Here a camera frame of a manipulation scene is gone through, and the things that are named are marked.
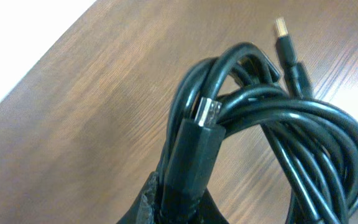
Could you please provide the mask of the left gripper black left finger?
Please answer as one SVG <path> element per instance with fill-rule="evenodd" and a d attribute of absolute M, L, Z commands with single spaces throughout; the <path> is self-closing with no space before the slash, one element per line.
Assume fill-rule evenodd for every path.
<path fill-rule="evenodd" d="M 130 209 L 117 224 L 156 224 L 158 173 L 151 172 Z"/>

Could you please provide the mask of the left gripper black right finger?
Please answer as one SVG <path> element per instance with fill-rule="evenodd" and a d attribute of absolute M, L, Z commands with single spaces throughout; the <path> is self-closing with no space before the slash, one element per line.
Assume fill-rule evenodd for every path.
<path fill-rule="evenodd" d="M 202 218 L 201 223 L 203 224 L 228 224 L 228 221 L 219 211 L 208 189 L 204 191 L 200 200 L 198 213 Z"/>

